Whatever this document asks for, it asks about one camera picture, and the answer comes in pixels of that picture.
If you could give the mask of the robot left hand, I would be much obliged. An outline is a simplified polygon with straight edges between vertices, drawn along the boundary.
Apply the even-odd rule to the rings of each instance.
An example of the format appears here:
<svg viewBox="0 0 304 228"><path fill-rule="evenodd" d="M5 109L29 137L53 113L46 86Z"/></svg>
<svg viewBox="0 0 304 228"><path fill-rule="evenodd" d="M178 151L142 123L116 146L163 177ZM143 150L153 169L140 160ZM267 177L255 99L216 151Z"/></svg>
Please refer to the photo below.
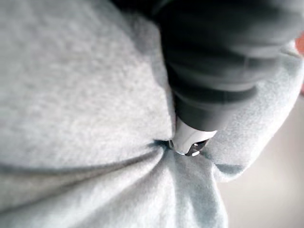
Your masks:
<svg viewBox="0 0 304 228"><path fill-rule="evenodd" d="M279 52L304 29L301 0L117 0L161 34L175 99L170 147L199 154L278 68Z"/></svg>

